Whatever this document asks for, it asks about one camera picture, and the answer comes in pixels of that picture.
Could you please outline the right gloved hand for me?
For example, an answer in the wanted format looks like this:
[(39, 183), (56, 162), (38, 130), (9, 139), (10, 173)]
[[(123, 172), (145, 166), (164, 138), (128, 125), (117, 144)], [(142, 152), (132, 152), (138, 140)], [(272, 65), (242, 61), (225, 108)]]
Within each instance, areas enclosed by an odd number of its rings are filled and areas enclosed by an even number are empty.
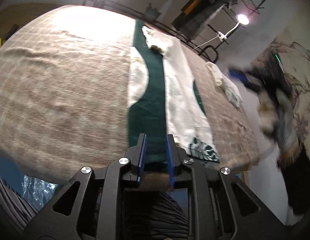
[(292, 104), (289, 97), (280, 89), (276, 90), (275, 96), (278, 106), (265, 90), (259, 93), (259, 127), (266, 137), (272, 138), (278, 145), (283, 145), (296, 135), (293, 127)]

